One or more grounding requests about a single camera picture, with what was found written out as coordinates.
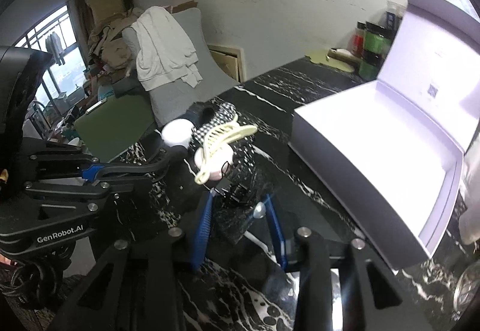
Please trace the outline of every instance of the black lid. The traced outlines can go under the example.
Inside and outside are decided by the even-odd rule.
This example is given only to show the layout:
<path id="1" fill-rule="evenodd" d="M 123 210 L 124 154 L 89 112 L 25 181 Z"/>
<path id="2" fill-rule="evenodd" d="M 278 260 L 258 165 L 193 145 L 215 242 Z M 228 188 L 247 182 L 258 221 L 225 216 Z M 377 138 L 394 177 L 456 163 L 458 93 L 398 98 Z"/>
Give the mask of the black lid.
<path id="1" fill-rule="evenodd" d="M 377 35 L 384 37 L 390 37 L 390 30 L 388 30 L 387 28 L 368 21 L 365 23 L 365 25 L 367 27 L 367 30 L 372 33 L 376 33 Z"/>

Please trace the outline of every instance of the qr code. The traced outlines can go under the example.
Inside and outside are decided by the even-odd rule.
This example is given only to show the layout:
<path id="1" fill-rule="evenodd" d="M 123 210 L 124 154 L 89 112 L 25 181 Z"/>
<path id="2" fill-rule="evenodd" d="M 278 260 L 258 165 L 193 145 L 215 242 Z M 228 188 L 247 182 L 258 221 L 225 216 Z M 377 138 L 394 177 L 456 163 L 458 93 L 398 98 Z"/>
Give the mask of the qr code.
<path id="1" fill-rule="evenodd" d="M 428 93 L 431 97 L 435 98 L 435 97 L 437 96 L 438 89 L 437 89 L 434 85 L 430 85 L 430 86 L 428 87 L 427 93 Z"/>

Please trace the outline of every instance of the window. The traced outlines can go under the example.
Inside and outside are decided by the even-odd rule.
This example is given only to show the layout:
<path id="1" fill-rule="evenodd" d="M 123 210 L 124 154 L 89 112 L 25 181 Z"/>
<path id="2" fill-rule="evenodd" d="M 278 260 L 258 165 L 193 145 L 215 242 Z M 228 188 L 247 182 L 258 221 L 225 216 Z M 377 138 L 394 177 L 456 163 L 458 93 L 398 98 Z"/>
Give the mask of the window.
<path id="1" fill-rule="evenodd" d="M 56 33 L 59 38 L 61 53 L 58 59 L 56 58 L 58 62 L 45 72 L 43 83 L 37 90 L 37 100 L 44 105 L 50 101 L 48 94 L 52 98 L 58 97 L 61 93 L 68 96 L 85 82 L 83 71 L 86 67 L 71 27 L 66 5 L 30 28 L 15 47 L 47 52 L 46 40 L 52 33 Z"/>

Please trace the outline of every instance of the gray chair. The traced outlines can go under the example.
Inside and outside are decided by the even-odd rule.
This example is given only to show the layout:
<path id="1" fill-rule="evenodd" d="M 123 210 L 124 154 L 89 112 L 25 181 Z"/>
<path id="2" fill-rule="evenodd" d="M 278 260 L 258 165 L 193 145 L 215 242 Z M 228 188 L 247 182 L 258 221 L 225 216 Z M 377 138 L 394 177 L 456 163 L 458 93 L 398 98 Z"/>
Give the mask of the gray chair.
<path id="1" fill-rule="evenodd" d="M 218 67 L 210 55 L 203 37 L 200 10 L 187 9 L 173 16 L 195 47 L 198 56 L 196 66 L 203 80 L 192 88 L 188 83 L 177 79 L 148 92 L 159 127 L 183 114 L 193 102 L 208 101 L 238 84 Z M 140 45 L 135 30 L 132 27 L 125 28 L 122 35 L 136 58 Z"/>

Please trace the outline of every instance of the white cloth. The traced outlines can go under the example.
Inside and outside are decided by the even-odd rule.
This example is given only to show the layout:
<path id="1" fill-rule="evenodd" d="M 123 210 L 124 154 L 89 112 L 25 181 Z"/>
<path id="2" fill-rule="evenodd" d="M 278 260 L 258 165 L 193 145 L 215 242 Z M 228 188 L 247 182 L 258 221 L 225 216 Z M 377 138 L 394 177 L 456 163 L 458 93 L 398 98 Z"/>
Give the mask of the white cloth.
<path id="1" fill-rule="evenodd" d="M 131 27 L 140 43 L 138 80 L 146 91 L 178 78 L 193 88 L 202 80 L 195 66 L 198 57 L 194 45 L 164 8 L 152 6 Z"/>

